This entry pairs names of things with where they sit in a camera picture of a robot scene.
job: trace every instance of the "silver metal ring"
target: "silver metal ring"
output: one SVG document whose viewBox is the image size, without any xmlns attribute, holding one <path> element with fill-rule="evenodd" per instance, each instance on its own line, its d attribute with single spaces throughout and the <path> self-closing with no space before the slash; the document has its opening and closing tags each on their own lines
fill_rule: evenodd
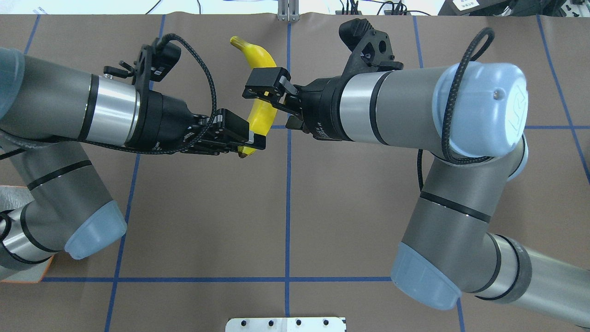
<svg viewBox="0 0 590 332">
<path fill-rule="evenodd" d="M 494 298 L 504 294 L 514 283 L 516 279 L 516 271 L 518 270 L 518 263 L 516 261 L 516 254 L 510 244 L 500 236 L 493 235 L 498 247 L 500 249 L 501 265 L 500 272 L 493 284 L 487 289 L 476 293 L 475 295 L 483 298 Z"/>
<path fill-rule="evenodd" d="M 133 136 L 139 117 L 139 93 L 132 85 L 99 77 L 99 89 L 87 139 L 123 145 Z"/>
<path fill-rule="evenodd" d="M 22 231 L 21 212 L 22 208 L 16 209 L 8 214 L 12 219 L 11 227 L 8 235 L 2 241 L 8 252 L 31 262 L 42 261 L 45 258 L 53 256 L 55 253 L 46 252 L 29 241 Z"/>
<path fill-rule="evenodd" d="M 381 144 L 371 127 L 371 96 L 377 81 L 386 74 L 358 74 L 350 79 L 340 98 L 342 129 L 355 142 Z"/>
</svg>

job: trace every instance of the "black cable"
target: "black cable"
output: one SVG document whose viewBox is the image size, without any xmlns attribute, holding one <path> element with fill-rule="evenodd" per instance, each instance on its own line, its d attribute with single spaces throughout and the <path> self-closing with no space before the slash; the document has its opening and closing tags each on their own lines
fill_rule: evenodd
<svg viewBox="0 0 590 332">
<path fill-rule="evenodd" d="M 381 2 L 381 7 L 379 7 L 379 10 L 377 11 L 377 15 L 379 15 L 379 13 L 381 13 L 381 9 L 383 8 L 383 6 L 390 4 L 391 5 L 391 9 L 393 9 L 393 6 L 395 6 L 393 1 L 385 1 L 385 2 Z"/>
<path fill-rule="evenodd" d="M 205 135 L 207 130 L 209 130 L 209 128 L 213 124 L 213 120 L 217 116 L 217 94 L 215 92 L 215 85 L 213 83 L 213 77 L 211 76 L 211 72 L 209 71 L 209 68 L 207 68 L 207 65 L 205 64 L 203 59 L 201 59 L 199 54 L 197 54 L 195 49 L 192 48 L 182 37 L 180 37 L 176 34 L 164 35 L 160 39 L 160 42 L 156 46 L 156 52 L 158 53 L 158 52 L 162 51 L 164 46 L 166 46 L 166 44 L 172 40 L 176 40 L 176 41 L 180 42 L 186 48 L 186 50 L 193 56 L 193 58 L 195 58 L 196 62 L 198 62 L 199 65 L 201 66 L 201 68 L 203 69 L 203 72 L 205 73 L 205 76 L 207 77 L 207 82 L 209 83 L 209 89 L 211 91 L 211 117 L 209 118 L 209 120 L 207 121 L 205 126 L 201 129 L 201 131 L 197 135 L 195 135 L 195 137 L 192 140 L 190 140 L 187 144 L 185 144 L 179 148 L 168 149 L 168 150 L 159 150 L 159 151 L 157 151 L 157 150 L 156 151 L 136 150 L 136 149 L 126 148 L 126 147 L 119 147 L 117 145 L 105 144 L 105 143 L 99 143 L 99 142 L 91 142 L 91 141 L 82 141 L 83 143 L 97 145 L 99 147 L 113 149 L 113 150 L 117 150 L 117 151 L 123 151 L 123 152 L 132 152 L 132 153 L 137 153 L 137 154 L 149 154 L 149 155 L 160 155 L 160 154 L 173 154 L 173 153 L 176 153 L 179 151 L 184 151 L 184 150 L 190 148 L 191 146 L 195 145 L 196 143 L 198 143 L 198 141 L 203 137 L 203 135 Z M 70 139 L 70 138 L 61 138 L 61 140 L 63 140 L 63 141 L 77 141 L 76 139 Z"/>
<path fill-rule="evenodd" d="M 422 177 L 422 154 L 423 153 L 424 153 L 424 150 L 418 149 L 418 158 L 416 160 L 416 167 L 418 168 L 418 187 L 420 188 L 420 191 L 422 191 L 422 188 L 424 188 L 424 179 Z"/>
<path fill-rule="evenodd" d="M 428 15 L 428 16 L 432 16 L 432 15 L 430 15 L 429 13 L 427 13 L 427 12 L 423 12 L 423 11 L 402 11 L 402 12 L 400 12 L 399 14 L 400 14 L 400 15 L 404 15 L 404 14 L 406 14 L 406 13 L 408 13 L 408 12 L 421 12 L 422 14 L 426 14 L 426 15 Z"/>
<path fill-rule="evenodd" d="M 399 1 L 395 5 L 395 9 L 392 8 L 390 15 L 401 15 L 401 12 L 404 10 L 407 10 L 407 9 L 408 9 L 408 7 L 406 5 L 404 5 L 401 1 Z"/>
<path fill-rule="evenodd" d="M 25 152 L 25 150 L 23 150 L 23 149 L 16 149 L 16 150 L 13 150 L 10 152 L 6 152 L 5 154 L 0 155 L 0 160 L 4 160 L 4 159 L 10 158 L 10 157 L 13 157 L 13 156 L 15 156 L 17 154 L 21 154 L 23 152 Z"/>
<path fill-rule="evenodd" d="M 477 45 L 482 41 L 482 39 L 487 36 L 486 42 L 481 46 L 479 51 L 472 56 L 473 52 L 475 51 Z M 457 67 L 457 72 L 453 77 L 453 82 L 451 83 L 451 90 L 448 95 L 447 105 L 444 111 L 444 117 L 442 119 L 442 139 L 441 139 L 441 147 L 442 147 L 442 154 L 444 158 L 453 164 L 457 165 L 466 165 L 466 164 L 474 164 L 477 162 L 483 162 L 491 159 L 491 157 L 478 157 L 478 158 L 455 158 L 451 152 L 450 147 L 450 138 L 451 138 L 451 121 L 453 119 L 453 113 L 455 111 L 455 104 L 457 102 L 457 95 L 459 93 L 459 87 L 461 85 L 461 80 L 463 79 L 463 74 L 467 69 L 467 65 L 470 61 L 477 60 L 490 46 L 491 42 L 494 40 L 494 30 L 491 28 L 483 28 L 476 36 L 473 38 L 469 47 L 463 54 L 463 58 L 461 62 L 459 62 L 459 66 Z"/>
<path fill-rule="evenodd" d="M 149 14 L 151 11 L 153 11 L 153 9 L 156 8 L 156 6 L 158 6 L 160 4 L 160 2 L 162 2 L 162 0 L 158 0 L 158 2 L 156 2 L 156 4 L 152 7 L 152 9 L 147 11 L 146 15 Z"/>
</svg>

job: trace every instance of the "blue joint cap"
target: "blue joint cap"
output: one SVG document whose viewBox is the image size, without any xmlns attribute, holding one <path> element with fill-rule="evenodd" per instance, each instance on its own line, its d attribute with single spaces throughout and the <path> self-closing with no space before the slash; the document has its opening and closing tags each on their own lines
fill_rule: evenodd
<svg viewBox="0 0 590 332">
<path fill-rule="evenodd" d="M 398 246 L 391 280 L 411 298 L 439 310 L 453 309 L 462 294 L 436 266 L 403 242 Z"/>
<path fill-rule="evenodd" d="M 117 202 L 110 201 L 78 227 L 65 244 L 65 251 L 73 259 L 83 259 L 120 239 L 126 231 Z"/>
<path fill-rule="evenodd" d="M 14 48 L 0 47 L 0 119 L 12 107 L 25 76 L 25 56 Z"/>
<path fill-rule="evenodd" d="M 432 119 L 442 135 L 444 112 L 458 64 L 438 79 Z M 465 157 L 502 157 L 525 131 L 529 108 L 525 74 L 514 64 L 469 62 L 457 94 L 450 145 Z"/>
</svg>

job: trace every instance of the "bolt hole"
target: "bolt hole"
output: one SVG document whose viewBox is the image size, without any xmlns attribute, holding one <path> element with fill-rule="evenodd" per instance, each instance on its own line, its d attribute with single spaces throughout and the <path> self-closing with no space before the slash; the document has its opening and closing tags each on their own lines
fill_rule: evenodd
<svg viewBox="0 0 590 332">
<path fill-rule="evenodd" d="M 504 99 L 504 91 L 502 91 L 500 89 L 495 90 L 493 97 L 496 100 L 502 100 L 502 99 Z"/>
<path fill-rule="evenodd" d="M 381 52 L 381 54 L 385 53 L 385 51 L 387 50 L 387 44 L 385 44 L 385 41 L 382 40 L 379 42 L 379 52 Z"/>
</svg>

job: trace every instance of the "banana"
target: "banana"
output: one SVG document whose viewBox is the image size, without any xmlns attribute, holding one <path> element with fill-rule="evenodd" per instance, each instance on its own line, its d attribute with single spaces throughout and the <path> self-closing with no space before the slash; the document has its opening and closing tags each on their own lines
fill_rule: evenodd
<svg viewBox="0 0 590 332">
<path fill-rule="evenodd" d="M 250 44 L 238 36 L 231 37 L 230 44 L 244 53 L 250 68 L 277 66 L 273 57 L 261 46 Z M 266 136 L 270 127 L 273 125 L 276 116 L 277 109 L 273 108 L 272 105 L 259 99 L 254 100 L 250 115 L 248 116 L 250 130 L 259 135 Z M 240 158 L 245 158 L 253 154 L 254 151 L 256 151 L 254 148 L 238 147 L 238 155 Z"/>
</svg>

